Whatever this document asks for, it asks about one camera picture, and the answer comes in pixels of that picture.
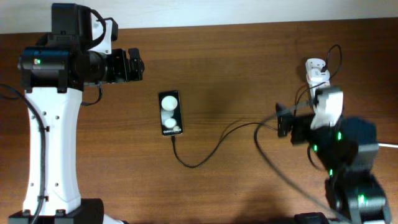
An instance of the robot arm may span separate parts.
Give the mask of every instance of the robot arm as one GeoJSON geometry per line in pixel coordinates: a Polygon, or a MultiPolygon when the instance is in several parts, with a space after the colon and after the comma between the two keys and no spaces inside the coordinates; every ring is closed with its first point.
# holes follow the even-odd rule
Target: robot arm
{"type": "Polygon", "coordinates": [[[390,223],[387,197],[371,174],[379,150],[376,127],[359,118],[343,118],[343,92],[330,86],[329,72],[322,72],[324,66],[321,59],[306,62],[315,114],[278,117],[278,135],[284,137],[291,131],[293,145],[309,143],[329,173],[325,188],[331,208],[352,224],[390,223]]]}
{"type": "MultiPolygon", "coordinates": [[[[111,49],[118,25],[76,4],[52,5],[52,32],[28,47],[19,60],[25,97],[45,127],[45,190],[40,219],[120,224],[104,214],[100,199],[81,199],[76,177],[76,123],[85,85],[142,80],[138,49],[111,49]],[[98,20],[91,21],[91,13],[98,20]]],[[[27,222],[38,207],[42,165],[36,117],[30,117],[30,174],[23,211],[9,223],[27,222]]]]}

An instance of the small device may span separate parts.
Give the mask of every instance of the small device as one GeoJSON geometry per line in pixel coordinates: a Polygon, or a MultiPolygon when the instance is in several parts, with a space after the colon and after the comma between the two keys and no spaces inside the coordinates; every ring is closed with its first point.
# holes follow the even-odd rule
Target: small device
{"type": "Polygon", "coordinates": [[[178,91],[159,93],[159,106],[163,136],[182,134],[182,115],[178,91]]]}
{"type": "Polygon", "coordinates": [[[318,58],[310,58],[305,62],[305,69],[307,70],[307,82],[311,87],[319,85],[324,82],[324,84],[312,88],[310,90],[311,98],[315,97],[315,91],[319,88],[326,88],[330,86],[329,78],[330,73],[328,70],[322,72],[322,68],[326,65],[326,62],[318,58]]]}

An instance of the wooden surface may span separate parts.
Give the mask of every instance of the wooden surface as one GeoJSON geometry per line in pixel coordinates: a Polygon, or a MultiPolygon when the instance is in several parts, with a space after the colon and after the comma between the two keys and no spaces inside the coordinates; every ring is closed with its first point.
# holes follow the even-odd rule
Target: wooden surface
{"type": "MultiPolygon", "coordinates": [[[[39,35],[0,36],[0,82],[20,89],[18,56],[39,35]]],[[[325,58],[339,43],[344,67],[333,84],[344,91],[345,115],[376,123],[378,140],[396,143],[397,40],[398,19],[120,30],[114,48],[140,49],[144,81],[105,85],[100,103],[81,108],[76,159],[81,196],[102,198],[108,215],[131,223],[239,223],[303,212],[331,216],[270,170],[254,146],[254,126],[232,134],[203,167],[183,167],[170,138],[160,133],[157,94],[180,90],[185,133],[177,137],[177,150],[195,164],[233,121],[259,121],[274,112],[276,102],[292,105],[305,84],[305,60],[325,58]]],[[[332,56],[331,70],[337,60],[332,56]]],[[[84,99],[96,94],[96,88],[87,88],[84,99]]],[[[29,121],[21,101],[1,101],[0,119],[0,222],[6,223],[22,208],[27,189],[29,121]]],[[[306,146],[293,148],[289,138],[266,129],[260,139],[291,179],[326,203],[327,173],[310,165],[306,146]]],[[[374,165],[395,218],[397,160],[397,149],[380,148],[374,165]]]]}

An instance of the green led light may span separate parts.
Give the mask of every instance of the green led light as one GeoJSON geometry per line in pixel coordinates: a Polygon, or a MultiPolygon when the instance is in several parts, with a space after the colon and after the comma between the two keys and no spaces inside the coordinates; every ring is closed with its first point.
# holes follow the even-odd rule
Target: green led light
{"type": "Polygon", "coordinates": [[[358,203],[364,203],[366,201],[365,195],[359,195],[358,196],[358,203]]]}
{"type": "Polygon", "coordinates": [[[337,140],[340,141],[342,137],[343,137],[343,135],[341,134],[341,132],[338,132],[337,133],[337,140]]]}

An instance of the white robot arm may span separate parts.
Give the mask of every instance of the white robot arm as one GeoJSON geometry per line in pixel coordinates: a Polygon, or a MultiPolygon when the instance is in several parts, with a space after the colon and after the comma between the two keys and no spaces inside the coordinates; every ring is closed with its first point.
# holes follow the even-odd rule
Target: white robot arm
{"type": "MultiPolygon", "coordinates": [[[[311,99],[316,97],[315,92],[319,89],[330,87],[330,73],[328,70],[322,71],[326,62],[322,59],[311,58],[305,62],[307,69],[307,81],[310,87],[311,99]]],[[[331,93],[317,96],[317,102],[313,106],[315,116],[311,123],[311,129],[322,126],[333,127],[336,125],[343,111],[343,92],[334,91],[331,93]]]]}
{"type": "Polygon", "coordinates": [[[11,215],[9,224],[49,217],[55,223],[126,223],[105,215],[100,199],[82,199],[76,177],[76,123],[84,85],[142,80],[138,49],[129,49],[128,59],[124,50],[112,50],[117,38],[118,25],[112,18],[103,19],[85,6],[53,4],[52,32],[21,55],[18,67],[25,98],[45,129],[45,157],[42,161],[38,121],[29,110],[29,184],[23,211],[11,215]],[[98,20],[92,22],[91,14],[98,20]]]}

